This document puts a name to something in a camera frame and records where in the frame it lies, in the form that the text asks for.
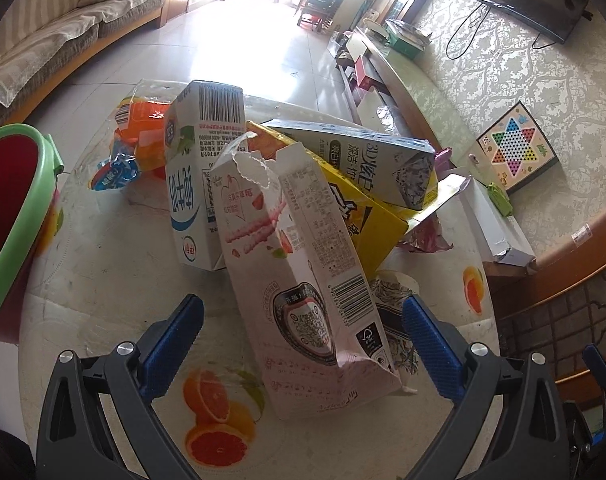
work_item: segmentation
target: barcode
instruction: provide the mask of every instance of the barcode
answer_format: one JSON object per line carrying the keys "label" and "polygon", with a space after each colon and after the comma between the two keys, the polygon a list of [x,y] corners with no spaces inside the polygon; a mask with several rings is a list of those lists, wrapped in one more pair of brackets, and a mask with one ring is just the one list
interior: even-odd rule
{"label": "barcode", "polygon": [[129,123],[129,103],[119,106],[114,118],[119,128],[127,128]]}
{"label": "barcode", "polygon": [[243,100],[239,90],[203,85],[199,92],[199,106],[201,121],[241,122]]}
{"label": "barcode", "polygon": [[374,310],[368,285],[360,274],[333,286],[332,296],[346,326],[356,323]]}

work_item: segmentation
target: black cord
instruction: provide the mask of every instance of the black cord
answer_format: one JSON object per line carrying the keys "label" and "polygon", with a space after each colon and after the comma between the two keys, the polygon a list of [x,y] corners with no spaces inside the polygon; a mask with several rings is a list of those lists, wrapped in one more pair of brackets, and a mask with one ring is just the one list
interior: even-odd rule
{"label": "black cord", "polygon": [[470,46],[472,46],[472,42],[474,41],[474,38],[476,38],[476,37],[477,37],[477,32],[478,32],[479,27],[481,26],[481,24],[482,24],[482,23],[485,21],[485,19],[487,18],[488,13],[490,13],[490,6],[487,6],[486,13],[485,13],[485,14],[483,15],[483,17],[482,17],[482,18],[479,20],[478,25],[477,25],[477,28],[475,28],[475,29],[474,29],[474,34],[472,34],[472,38],[471,38],[470,42],[468,43],[468,46],[467,46],[467,47],[465,47],[465,50],[464,50],[463,52],[461,52],[461,53],[460,53],[458,56],[456,56],[456,57],[451,57],[451,56],[449,55],[449,52],[448,52],[448,50],[449,50],[449,44],[452,42],[452,40],[454,39],[454,37],[455,37],[455,36],[456,36],[456,35],[459,33],[459,30],[461,30],[461,27],[463,27],[463,24],[464,24],[465,22],[467,22],[467,20],[469,20],[469,19],[471,18],[472,14],[474,14],[475,12],[477,12],[477,10],[478,10],[478,9],[480,9],[482,5],[483,5],[483,4],[478,4],[478,6],[477,6],[477,7],[475,7],[475,9],[474,9],[474,10],[473,10],[471,13],[469,13],[469,14],[466,16],[465,20],[463,20],[463,21],[461,22],[461,25],[459,25],[459,27],[457,27],[457,30],[455,30],[455,31],[454,31],[454,34],[451,36],[451,38],[449,38],[448,44],[445,46],[445,55],[448,57],[448,59],[451,59],[451,60],[453,60],[453,61],[454,61],[455,59],[459,59],[459,57],[462,57],[462,56],[463,56],[463,54],[465,54],[465,53],[468,51],[468,49],[470,48]]}
{"label": "black cord", "polygon": [[537,41],[539,41],[540,37],[541,37],[541,33],[539,32],[539,34],[537,34],[537,37],[534,38],[534,41],[532,41],[532,44],[530,45],[530,47],[531,47],[532,50],[541,50],[542,48],[545,48],[547,46],[552,46],[554,44],[557,44],[556,41],[553,41],[552,43],[548,43],[548,44],[543,45],[543,46],[534,46],[537,43]]}

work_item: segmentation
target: yellow box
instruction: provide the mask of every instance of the yellow box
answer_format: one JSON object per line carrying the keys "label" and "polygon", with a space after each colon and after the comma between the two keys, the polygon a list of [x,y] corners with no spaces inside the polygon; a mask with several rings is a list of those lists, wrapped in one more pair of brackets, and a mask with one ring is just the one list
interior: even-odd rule
{"label": "yellow box", "polygon": [[[265,159],[275,158],[276,151],[293,144],[289,137],[261,124],[246,122],[249,132],[257,134],[248,139],[248,149],[258,150]],[[343,220],[354,244],[363,272],[370,280],[377,268],[407,231],[407,220],[399,218],[390,206],[359,190],[353,182],[310,150],[307,152],[321,167],[330,185]]]}

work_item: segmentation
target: sofa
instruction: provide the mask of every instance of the sofa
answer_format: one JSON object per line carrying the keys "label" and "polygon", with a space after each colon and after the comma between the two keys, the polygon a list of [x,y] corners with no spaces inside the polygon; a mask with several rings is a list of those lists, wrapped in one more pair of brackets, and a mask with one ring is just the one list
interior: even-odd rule
{"label": "sofa", "polygon": [[14,0],[0,20],[0,126],[24,121],[87,59],[160,20],[164,0]]}

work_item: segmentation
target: trash can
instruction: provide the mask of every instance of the trash can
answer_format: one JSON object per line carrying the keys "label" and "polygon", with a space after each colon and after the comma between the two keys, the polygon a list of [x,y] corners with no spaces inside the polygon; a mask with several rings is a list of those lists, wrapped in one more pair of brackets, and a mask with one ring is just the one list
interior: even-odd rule
{"label": "trash can", "polygon": [[49,135],[26,124],[0,128],[0,341],[18,342],[38,234],[62,171]]}

